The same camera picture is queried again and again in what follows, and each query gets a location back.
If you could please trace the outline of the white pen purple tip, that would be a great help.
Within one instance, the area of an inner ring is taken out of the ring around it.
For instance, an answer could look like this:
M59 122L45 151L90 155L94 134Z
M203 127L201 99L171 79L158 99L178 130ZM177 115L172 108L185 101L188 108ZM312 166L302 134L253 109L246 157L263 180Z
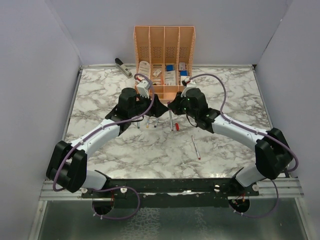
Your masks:
M171 131L174 131L174 124L173 124L173 116L172 116L172 111L169 109L169 122L170 122L170 129Z

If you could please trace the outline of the white pen yellow tip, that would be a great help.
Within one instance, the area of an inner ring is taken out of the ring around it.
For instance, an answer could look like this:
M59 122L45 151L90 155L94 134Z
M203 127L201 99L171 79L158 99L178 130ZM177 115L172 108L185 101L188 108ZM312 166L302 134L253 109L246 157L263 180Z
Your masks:
M149 128L149 126L150 126L150 117L148 117L146 120L146 128Z

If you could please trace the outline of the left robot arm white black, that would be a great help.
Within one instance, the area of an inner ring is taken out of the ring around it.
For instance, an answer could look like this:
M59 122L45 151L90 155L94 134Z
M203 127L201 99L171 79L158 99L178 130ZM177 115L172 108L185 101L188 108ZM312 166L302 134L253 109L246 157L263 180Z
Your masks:
M107 182L109 177L97 170L88 170L88 159L108 141L120 136L133 122L144 116L159 118L167 111L168 107L157 95L144 97L134 88L124 88L117 105L97 127L70 143L61 140L55 145L46 177L60 185L62 190L74 193L81 188L93 189L97 196L106 197L111 190Z

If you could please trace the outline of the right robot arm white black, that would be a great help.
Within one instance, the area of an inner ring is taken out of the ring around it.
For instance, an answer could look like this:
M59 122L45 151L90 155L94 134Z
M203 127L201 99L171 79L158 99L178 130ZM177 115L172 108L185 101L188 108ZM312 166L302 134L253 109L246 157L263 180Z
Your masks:
M254 182L276 179L293 159L279 129L258 129L227 118L222 111L208 106L199 88L178 92L168 107L175 115L194 119L202 130L228 137L254 151L255 163L240 169L231 179L229 189L236 196L246 192Z

